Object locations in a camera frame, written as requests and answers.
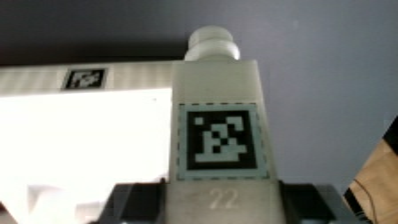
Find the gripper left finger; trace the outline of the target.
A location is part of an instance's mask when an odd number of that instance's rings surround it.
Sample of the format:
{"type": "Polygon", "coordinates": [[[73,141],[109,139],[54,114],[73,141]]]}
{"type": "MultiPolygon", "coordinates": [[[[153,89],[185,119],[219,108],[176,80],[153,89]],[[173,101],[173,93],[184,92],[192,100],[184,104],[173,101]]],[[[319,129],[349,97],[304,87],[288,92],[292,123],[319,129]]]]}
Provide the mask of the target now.
{"type": "Polygon", "coordinates": [[[88,224],[166,224],[168,182],[114,186],[104,211],[88,224]]]}

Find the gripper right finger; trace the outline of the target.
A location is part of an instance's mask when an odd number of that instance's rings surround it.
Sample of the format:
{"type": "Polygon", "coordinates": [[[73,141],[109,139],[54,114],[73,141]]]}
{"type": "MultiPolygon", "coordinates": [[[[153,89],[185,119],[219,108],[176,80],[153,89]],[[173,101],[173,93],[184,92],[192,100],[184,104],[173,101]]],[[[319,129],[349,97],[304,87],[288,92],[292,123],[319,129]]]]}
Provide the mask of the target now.
{"type": "Polygon", "coordinates": [[[287,224],[360,224],[329,184],[281,183],[287,224]]]}

